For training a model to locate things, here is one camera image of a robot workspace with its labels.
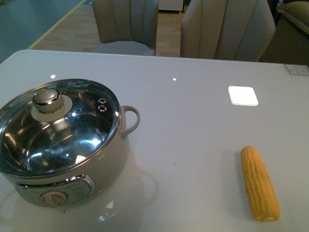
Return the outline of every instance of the lid knob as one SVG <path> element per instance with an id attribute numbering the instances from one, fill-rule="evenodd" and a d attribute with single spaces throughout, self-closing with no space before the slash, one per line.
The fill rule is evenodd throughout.
<path id="1" fill-rule="evenodd" d="M 61 92 L 55 88 L 45 88 L 34 94 L 32 102 L 42 113 L 53 113 L 63 106 Z"/>

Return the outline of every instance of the floor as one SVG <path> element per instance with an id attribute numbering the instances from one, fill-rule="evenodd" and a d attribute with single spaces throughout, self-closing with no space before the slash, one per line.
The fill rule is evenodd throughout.
<path id="1" fill-rule="evenodd" d="M 81 0 L 4 0 L 0 63 L 22 49 L 91 52 L 98 44 L 92 6 Z M 178 57 L 184 13 L 159 12 L 157 56 Z"/>
<path id="2" fill-rule="evenodd" d="M 0 63 L 27 49 L 81 0 L 4 0 L 0 6 Z"/>

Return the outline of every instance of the corn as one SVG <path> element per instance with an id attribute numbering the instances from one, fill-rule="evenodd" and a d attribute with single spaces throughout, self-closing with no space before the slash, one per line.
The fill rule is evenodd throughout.
<path id="1" fill-rule="evenodd" d="M 260 154 L 253 146 L 246 146 L 240 157 L 252 216 L 257 221 L 277 220 L 279 204 Z"/>

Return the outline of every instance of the electric hot pot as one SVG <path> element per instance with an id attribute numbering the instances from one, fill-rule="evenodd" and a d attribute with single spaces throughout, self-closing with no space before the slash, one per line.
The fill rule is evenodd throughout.
<path id="1" fill-rule="evenodd" d="M 137 115 L 126 128 L 127 111 Z M 106 86 L 59 80 L 0 109 L 0 172 L 28 202 L 56 207 L 106 189 L 120 174 L 140 123 Z"/>

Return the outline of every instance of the beige chair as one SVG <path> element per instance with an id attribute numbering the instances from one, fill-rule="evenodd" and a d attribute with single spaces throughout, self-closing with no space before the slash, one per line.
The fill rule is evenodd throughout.
<path id="1" fill-rule="evenodd" d="M 155 55 L 158 0 L 92 0 L 96 53 Z"/>
<path id="2" fill-rule="evenodd" d="M 180 56 L 259 61 L 274 33 L 267 0 L 191 0 Z"/>

